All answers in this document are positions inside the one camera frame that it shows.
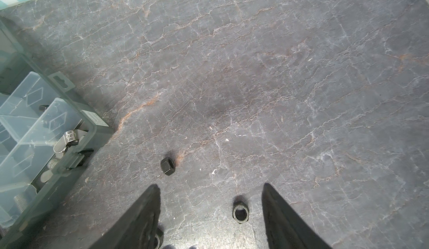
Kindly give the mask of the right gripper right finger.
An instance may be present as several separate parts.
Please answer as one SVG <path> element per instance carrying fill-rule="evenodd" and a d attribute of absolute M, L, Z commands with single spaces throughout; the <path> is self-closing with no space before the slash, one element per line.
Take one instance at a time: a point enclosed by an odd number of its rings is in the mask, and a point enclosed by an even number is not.
<path fill-rule="evenodd" d="M 329 249 L 329 246 L 265 183 L 261 195 L 265 231 L 270 249 Z"/>

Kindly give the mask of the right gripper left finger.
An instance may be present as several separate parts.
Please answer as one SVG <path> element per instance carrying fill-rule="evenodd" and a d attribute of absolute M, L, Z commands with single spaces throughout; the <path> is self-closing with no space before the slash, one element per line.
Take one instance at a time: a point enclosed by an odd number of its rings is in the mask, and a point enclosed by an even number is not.
<path fill-rule="evenodd" d="M 153 249 L 160 204 L 160 188 L 153 184 L 91 248 Z"/>

